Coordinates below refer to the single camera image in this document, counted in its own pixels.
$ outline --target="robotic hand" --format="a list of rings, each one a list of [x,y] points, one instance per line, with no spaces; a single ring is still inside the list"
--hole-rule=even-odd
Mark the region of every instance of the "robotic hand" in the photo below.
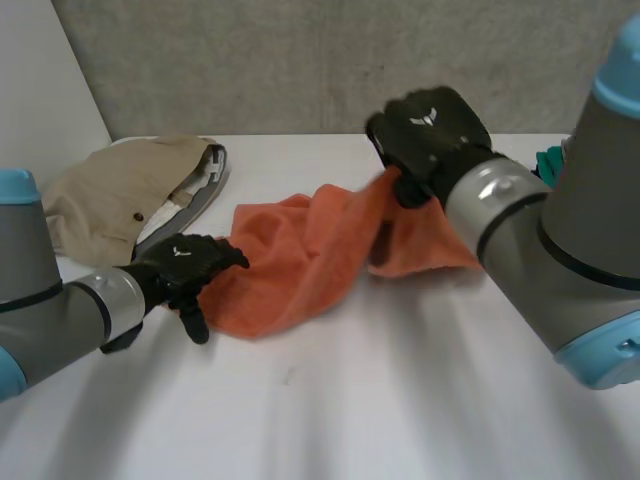
[[[157,305],[177,310],[189,338],[204,344],[209,327],[198,305],[198,295],[219,272],[232,265],[249,268],[242,251],[227,240],[210,236],[173,235],[147,250],[131,265],[121,267],[142,290],[145,315]],[[106,343],[100,350],[112,353],[128,348],[138,337],[143,323]]]
[[[226,240],[174,235],[131,265],[62,283],[33,176],[0,170],[0,401],[84,355],[128,348],[154,307],[177,310],[189,337],[207,342],[198,307],[218,273],[249,267]]]
[[[640,379],[640,16],[622,29],[549,188],[491,149],[452,89],[387,103],[366,133],[415,208],[454,230],[555,360],[592,389]]]

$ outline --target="table surface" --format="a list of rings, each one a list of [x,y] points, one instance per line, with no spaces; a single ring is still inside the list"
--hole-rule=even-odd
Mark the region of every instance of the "table surface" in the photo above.
[[[235,205],[356,189],[364,136],[216,137]],[[495,135],[531,165],[560,135]],[[65,280],[87,273],[60,259]],[[592,392],[557,366],[495,284],[467,271],[363,273],[338,307],[249,342],[191,344],[156,310],[124,353],[91,354],[0,407],[6,479],[640,478],[640,384]]]

